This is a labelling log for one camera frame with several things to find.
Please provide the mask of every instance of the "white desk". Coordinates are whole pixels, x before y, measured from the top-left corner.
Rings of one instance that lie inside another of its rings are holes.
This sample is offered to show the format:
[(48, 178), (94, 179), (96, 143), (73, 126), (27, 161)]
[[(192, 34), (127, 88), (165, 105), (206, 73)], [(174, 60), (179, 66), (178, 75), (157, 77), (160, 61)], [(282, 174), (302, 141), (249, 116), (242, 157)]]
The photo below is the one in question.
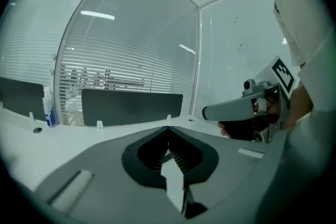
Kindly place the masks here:
[[(101, 130), (66, 125), (49, 128), (45, 122), (32, 121), (0, 108), (0, 150), (10, 175), (35, 190), (47, 175), (90, 146), (161, 126), (180, 126), (220, 136), (217, 126), (192, 116)], [(42, 132), (33, 133), (36, 127), (42, 127)]]

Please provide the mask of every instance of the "person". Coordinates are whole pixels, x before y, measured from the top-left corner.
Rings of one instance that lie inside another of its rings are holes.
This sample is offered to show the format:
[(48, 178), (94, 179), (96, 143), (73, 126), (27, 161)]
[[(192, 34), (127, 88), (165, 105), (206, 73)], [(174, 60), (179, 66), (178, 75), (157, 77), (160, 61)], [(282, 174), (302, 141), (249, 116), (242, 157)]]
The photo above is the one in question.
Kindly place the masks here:
[(84, 71), (83, 71), (82, 79), (83, 79), (82, 87), (85, 88), (86, 85), (87, 85), (87, 82), (88, 82), (88, 80), (89, 80), (89, 75), (88, 75), (88, 72), (86, 71), (86, 67), (84, 67)]
[[(308, 80), (314, 70), (313, 67), (307, 67), (306, 71), (304, 69), (305, 65), (321, 50), (326, 40), (334, 34), (334, 24), (323, 0), (275, 0), (274, 14), (288, 43), (292, 65), (301, 68), (299, 72), (301, 81), (290, 97), (289, 116), (281, 127), (286, 130), (294, 127), (300, 118), (313, 109), (310, 95), (316, 85), (309, 82), (303, 83), (302, 80), (303, 77)], [(275, 96), (267, 97), (267, 111), (270, 114), (279, 114), (279, 105)], [(229, 137), (223, 122), (218, 122), (218, 127), (222, 135)]]

